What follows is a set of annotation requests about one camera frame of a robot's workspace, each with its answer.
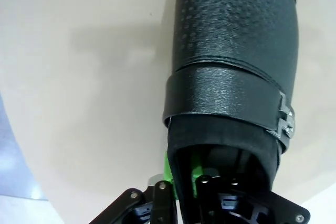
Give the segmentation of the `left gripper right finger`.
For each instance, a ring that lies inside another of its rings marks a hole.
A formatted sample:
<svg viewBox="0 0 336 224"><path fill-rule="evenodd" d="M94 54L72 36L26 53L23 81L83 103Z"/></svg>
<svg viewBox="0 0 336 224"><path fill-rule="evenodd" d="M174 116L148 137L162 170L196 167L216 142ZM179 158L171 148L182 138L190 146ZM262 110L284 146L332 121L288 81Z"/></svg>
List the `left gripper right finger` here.
<svg viewBox="0 0 336 224"><path fill-rule="evenodd" d="M209 155L196 179L201 224L309 224L310 212L275 194L253 155Z"/></svg>

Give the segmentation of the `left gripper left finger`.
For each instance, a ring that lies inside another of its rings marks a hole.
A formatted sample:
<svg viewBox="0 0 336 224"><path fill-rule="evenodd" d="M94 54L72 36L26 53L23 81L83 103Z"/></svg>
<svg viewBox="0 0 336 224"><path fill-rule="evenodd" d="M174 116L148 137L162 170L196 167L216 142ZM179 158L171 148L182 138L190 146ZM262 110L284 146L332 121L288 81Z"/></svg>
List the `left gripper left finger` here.
<svg viewBox="0 0 336 224"><path fill-rule="evenodd" d="M89 224L177 224L176 193L167 153L161 180L145 191L125 190Z"/></svg>

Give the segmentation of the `black leather buckle shoe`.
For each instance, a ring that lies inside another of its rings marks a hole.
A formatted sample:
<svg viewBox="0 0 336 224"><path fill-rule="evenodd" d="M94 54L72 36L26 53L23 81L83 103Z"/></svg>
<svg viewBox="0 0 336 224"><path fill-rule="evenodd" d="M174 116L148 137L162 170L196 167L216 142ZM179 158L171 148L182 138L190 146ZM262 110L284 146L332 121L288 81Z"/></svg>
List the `black leather buckle shoe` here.
<svg viewBox="0 0 336 224"><path fill-rule="evenodd" d="M295 130L296 0L176 0L163 123L184 224L199 222L198 159L270 190Z"/></svg>

